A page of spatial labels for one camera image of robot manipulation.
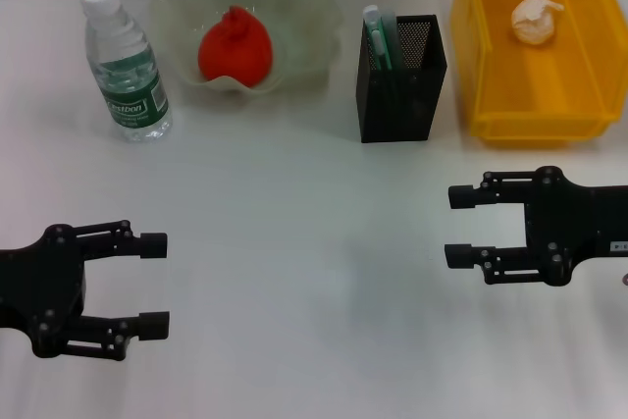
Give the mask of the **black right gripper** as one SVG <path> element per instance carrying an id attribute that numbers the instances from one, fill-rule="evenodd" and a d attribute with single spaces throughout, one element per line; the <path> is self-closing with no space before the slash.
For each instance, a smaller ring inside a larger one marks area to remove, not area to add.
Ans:
<path id="1" fill-rule="evenodd" d="M 627 187 L 583 186 L 555 166 L 483 174 L 478 187 L 452 185 L 451 209 L 520 203 L 527 247 L 446 244 L 450 269 L 481 268 L 487 285 L 544 282 L 564 287 L 590 259 L 627 256 Z"/>

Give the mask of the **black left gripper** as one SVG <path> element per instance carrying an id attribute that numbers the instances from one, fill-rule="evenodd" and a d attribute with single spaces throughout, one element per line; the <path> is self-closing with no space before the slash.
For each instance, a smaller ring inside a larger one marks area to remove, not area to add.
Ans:
<path id="1" fill-rule="evenodd" d="M 123 361 L 132 338 L 165 340 L 170 313 L 80 316 L 84 260 L 117 256 L 166 258 L 168 236 L 136 236 L 129 220 L 47 228 L 33 244 L 1 251 L 1 327 L 25 334 L 39 358 L 60 355 Z"/>

